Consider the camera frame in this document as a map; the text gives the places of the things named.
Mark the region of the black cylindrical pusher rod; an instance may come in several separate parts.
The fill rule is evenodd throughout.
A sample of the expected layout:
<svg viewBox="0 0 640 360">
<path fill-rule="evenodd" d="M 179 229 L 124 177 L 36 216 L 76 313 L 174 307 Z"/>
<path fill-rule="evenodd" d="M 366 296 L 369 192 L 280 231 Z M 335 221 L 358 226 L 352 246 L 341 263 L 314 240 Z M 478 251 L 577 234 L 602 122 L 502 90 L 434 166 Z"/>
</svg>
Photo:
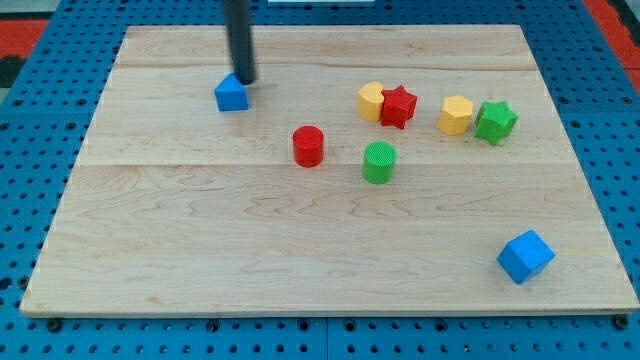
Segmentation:
<svg viewBox="0 0 640 360">
<path fill-rule="evenodd" d="M 234 73 L 243 85 L 250 85 L 256 81 L 257 73 L 249 3 L 223 0 L 222 8 Z"/>
</svg>

